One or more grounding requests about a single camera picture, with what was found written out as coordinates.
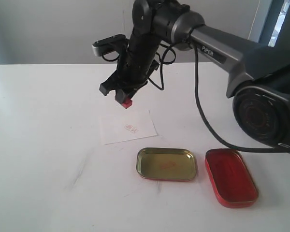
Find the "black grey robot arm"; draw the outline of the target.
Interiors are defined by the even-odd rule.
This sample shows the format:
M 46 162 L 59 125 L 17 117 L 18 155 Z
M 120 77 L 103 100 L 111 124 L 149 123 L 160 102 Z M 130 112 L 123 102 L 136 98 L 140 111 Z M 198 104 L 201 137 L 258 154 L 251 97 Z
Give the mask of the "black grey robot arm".
M 136 0 L 133 29 L 126 38 L 118 34 L 92 45 L 98 57 L 116 52 L 116 70 L 100 84 L 100 92 L 115 92 L 123 107 L 147 83 L 155 70 L 162 71 L 165 57 L 157 50 L 193 50 L 229 75 L 226 95 L 240 128 L 263 148 L 236 146 L 222 139 L 200 116 L 211 134 L 224 146 L 249 153 L 290 153 L 290 51 L 256 43 L 205 24 L 190 6 L 175 0 Z

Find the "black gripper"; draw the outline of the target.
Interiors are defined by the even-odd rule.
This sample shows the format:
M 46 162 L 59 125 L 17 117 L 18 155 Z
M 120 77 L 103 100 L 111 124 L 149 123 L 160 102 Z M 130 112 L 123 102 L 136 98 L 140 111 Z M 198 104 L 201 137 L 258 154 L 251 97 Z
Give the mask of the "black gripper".
M 130 101 L 136 92 L 148 83 L 151 74 L 158 67 L 159 63 L 156 60 L 139 66 L 128 52 L 122 52 L 118 56 L 116 70 L 100 84 L 99 91 L 104 96 L 115 91 L 115 100 L 118 103 Z

